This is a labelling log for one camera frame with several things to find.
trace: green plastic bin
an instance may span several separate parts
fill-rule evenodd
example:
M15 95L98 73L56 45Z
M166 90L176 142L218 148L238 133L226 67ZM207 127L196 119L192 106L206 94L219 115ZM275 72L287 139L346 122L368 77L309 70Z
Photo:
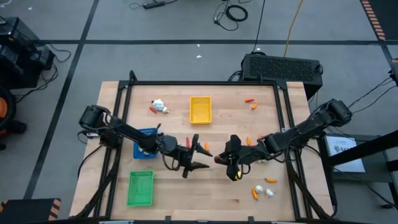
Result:
M132 171L127 195L127 206L151 206L154 196L154 172Z

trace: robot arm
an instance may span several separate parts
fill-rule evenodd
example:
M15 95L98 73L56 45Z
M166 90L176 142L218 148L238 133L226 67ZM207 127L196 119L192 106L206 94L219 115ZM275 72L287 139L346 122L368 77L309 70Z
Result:
M184 167L183 177L187 178L188 172L199 168L209 168L208 165L199 162L192 162L193 153L199 152L212 156L198 143L199 135L195 134L192 139L191 148L179 146L177 139L173 136L161 134L146 135L132 126L124 123L117 117L111 116L108 109L100 106L87 106L80 118L79 124L82 128L97 133L100 136L99 143L106 147L117 148L121 146L121 136L138 143L140 148L148 154L162 154L165 166L170 170L179 170ZM177 167L169 167L165 156L177 160Z
M215 157L215 162L227 166L227 176L235 181L242 178L243 164L258 160L271 160L289 151L303 148L308 140L329 126L340 127L351 121L352 113L342 101L330 100L319 106L304 122L284 133L269 134L257 140L256 146L242 146L241 140L232 135L225 151Z

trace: blue plastic bin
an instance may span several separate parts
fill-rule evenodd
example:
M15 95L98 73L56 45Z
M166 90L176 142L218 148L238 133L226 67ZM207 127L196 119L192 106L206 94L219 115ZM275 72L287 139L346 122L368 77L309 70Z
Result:
M156 133L156 128L140 129L140 132L149 135L149 134ZM139 151L138 143L134 142L134 144L132 146L132 157L134 159L153 159L153 158L156 158L156 154L149 154L148 156L146 156L143 152Z

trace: yellow plastic bin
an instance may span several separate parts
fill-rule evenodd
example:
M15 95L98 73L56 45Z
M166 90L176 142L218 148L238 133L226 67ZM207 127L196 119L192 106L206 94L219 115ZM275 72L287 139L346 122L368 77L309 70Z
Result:
M190 98L189 120L192 124L211 123L211 97L193 96Z

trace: wooden tabletop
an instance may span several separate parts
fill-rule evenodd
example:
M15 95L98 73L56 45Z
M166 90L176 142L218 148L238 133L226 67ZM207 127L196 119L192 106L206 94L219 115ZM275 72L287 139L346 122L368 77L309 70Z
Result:
M103 82L98 105L112 110L117 92L117 82ZM288 83L290 104L295 123L305 120L310 114L302 83ZM189 98L210 96L212 100L211 124L191 125L189 122ZM122 97L119 117L123 111L125 93ZM169 114L154 114L149 110L150 102L162 99L170 110ZM252 110L244 100L255 98L258 107ZM280 92L286 126L283 94ZM279 131L274 92L271 86L148 86L135 85L132 88L127 124L137 129L154 128L162 123L160 131L175 136L179 144L185 145L186 137L199 134L202 145L208 142L210 152L215 156L225 149L225 142L231 134L237 134L242 142L250 137L253 142L260 135ZM310 145L317 149L315 141ZM85 156L98 146L98 140L88 142ZM162 158L139 160L132 158L133 142L124 138L119 174L114 195L112 219L164 220L170 215L173 220L247 220L253 216L256 221L294 220L292 199L285 164L276 161L253 163L251 172L240 181L230 181L226 166L215 164L212 157L195 154L193 161L210 166L190 172L187 179L180 171L170 171L163 165ZM104 150L91 156L81 169L70 215L76 215L86 205L98 188ZM332 214L329 191L320 158L310 150L303 150L303 168L307 186L324 210ZM154 200L151 207L127 207L129 174L133 170L153 170ZM270 184L264 178L277 179ZM258 201L251 195L255 185L272 189L274 196L260 195ZM305 216L302 194L298 199L302 217ZM101 214L104 214L108 190L103 195Z

